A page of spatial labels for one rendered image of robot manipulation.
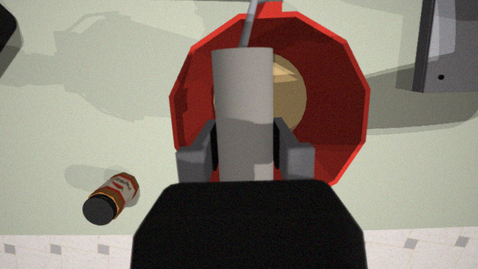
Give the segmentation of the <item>paprika spice jar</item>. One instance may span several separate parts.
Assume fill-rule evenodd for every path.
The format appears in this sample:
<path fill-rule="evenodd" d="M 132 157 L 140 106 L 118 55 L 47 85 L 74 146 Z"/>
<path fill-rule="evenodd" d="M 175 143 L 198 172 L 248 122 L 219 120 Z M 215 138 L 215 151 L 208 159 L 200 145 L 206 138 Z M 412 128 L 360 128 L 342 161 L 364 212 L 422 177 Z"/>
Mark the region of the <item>paprika spice jar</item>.
<path fill-rule="evenodd" d="M 97 226 L 109 224 L 131 202 L 138 188 L 135 178 L 127 173 L 112 176 L 84 202 L 85 218 Z"/>

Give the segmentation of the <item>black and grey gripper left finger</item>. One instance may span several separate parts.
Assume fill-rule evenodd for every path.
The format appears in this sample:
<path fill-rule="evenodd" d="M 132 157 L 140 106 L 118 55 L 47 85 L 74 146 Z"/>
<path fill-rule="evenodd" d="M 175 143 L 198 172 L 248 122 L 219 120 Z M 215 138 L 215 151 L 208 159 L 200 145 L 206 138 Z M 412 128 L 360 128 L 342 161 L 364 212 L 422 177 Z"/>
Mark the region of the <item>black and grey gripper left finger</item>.
<path fill-rule="evenodd" d="M 176 151 L 179 182 L 210 182 L 218 162 L 216 120 L 208 120 L 191 146 Z"/>

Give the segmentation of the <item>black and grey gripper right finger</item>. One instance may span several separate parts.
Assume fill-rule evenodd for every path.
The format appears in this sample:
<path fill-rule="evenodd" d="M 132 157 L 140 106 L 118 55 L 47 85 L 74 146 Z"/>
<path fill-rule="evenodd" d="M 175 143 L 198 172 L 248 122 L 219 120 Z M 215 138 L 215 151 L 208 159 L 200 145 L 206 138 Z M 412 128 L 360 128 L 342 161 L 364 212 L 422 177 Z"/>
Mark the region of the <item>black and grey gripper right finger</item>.
<path fill-rule="evenodd" d="M 273 118 L 273 161 L 283 180 L 314 179 L 315 148 L 300 143 L 281 117 Z"/>

